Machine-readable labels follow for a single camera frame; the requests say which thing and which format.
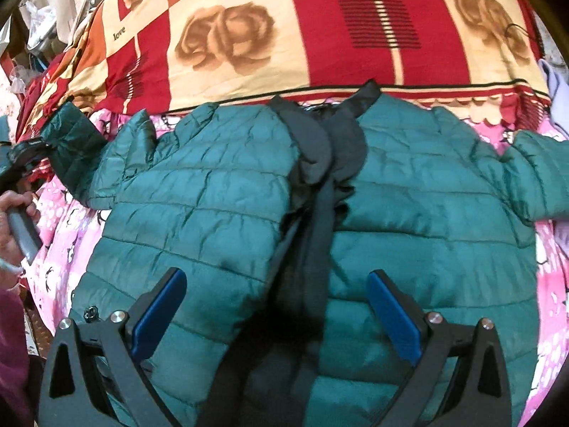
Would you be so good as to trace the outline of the person's left hand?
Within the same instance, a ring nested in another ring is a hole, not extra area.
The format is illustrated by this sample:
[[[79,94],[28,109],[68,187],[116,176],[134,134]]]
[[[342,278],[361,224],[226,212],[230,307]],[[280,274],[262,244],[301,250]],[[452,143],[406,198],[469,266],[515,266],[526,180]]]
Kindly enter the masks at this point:
[[[12,235],[7,213],[10,208],[23,208],[35,224],[38,223],[41,213],[35,205],[34,194],[31,192],[19,194],[7,191],[1,196],[1,260],[13,266],[20,266],[24,254]]]

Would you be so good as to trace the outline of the maroon sleeve forearm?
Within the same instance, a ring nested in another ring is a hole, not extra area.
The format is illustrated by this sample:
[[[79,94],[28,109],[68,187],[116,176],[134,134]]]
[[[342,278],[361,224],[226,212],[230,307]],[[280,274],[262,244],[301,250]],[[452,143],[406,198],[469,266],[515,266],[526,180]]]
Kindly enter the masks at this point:
[[[29,377],[22,301],[11,291],[1,291],[1,400],[15,419],[14,426],[33,426],[26,386]]]

